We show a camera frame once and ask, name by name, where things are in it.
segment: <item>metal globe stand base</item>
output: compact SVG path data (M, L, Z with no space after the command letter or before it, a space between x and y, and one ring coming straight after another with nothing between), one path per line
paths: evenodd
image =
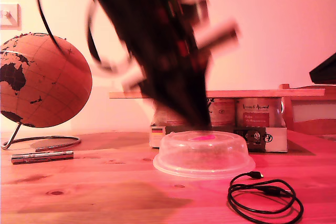
M72 139L74 140L73 142L70 143L65 143L65 144L57 144L57 145L52 145L52 146L47 146L47 147L39 147L36 148L36 152L44 152L44 151L49 151L49 150L57 150L57 149L62 149L70 146L77 145L81 142L81 139L75 136L35 136L35 137L26 137L26 138L19 138L19 139L14 139L17 132L20 129L20 126L22 125L21 122L18 123L18 126L16 127L12 137L8 142L5 142L1 145L1 149L6 150L8 149L12 144L14 143L19 143L19 142L24 142L24 141L29 141L29 140L38 140L38 139Z

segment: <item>cardboard box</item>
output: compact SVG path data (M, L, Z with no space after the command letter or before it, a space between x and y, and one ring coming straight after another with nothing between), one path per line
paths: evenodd
M151 126L150 146L159 148L161 139L171 132L192 130L187 126ZM285 127L237 127L214 126L214 131L224 131L242 136L249 152L287 152L287 128Z

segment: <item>clear plastic lid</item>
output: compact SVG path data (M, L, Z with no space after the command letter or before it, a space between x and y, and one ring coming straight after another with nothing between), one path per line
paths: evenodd
M255 168L246 141L218 131L170 133L161 139L153 160L156 169L193 178L231 178Z

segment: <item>wooden plank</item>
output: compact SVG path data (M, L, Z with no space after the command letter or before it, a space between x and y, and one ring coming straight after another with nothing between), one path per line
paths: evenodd
M291 100L296 101L336 101L336 86L333 85L313 85L313 86L305 86L301 88L290 88L289 84L281 84L280 89L292 89L292 90L299 90L299 89L325 89L323 96L295 96L292 97Z
M211 98L245 98L245 97L315 97L323 96L324 89L283 89L283 90L219 90L207 91ZM149 98L140 91L110 92L111 99Z

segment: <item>wooden shelf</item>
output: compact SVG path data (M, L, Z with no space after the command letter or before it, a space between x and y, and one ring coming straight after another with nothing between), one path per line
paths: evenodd
M207 91L210 98L253 98L253 97L322 97L325 89L274 89L274 90L220 90ZM111 99L149 98L140 91L110 92Z

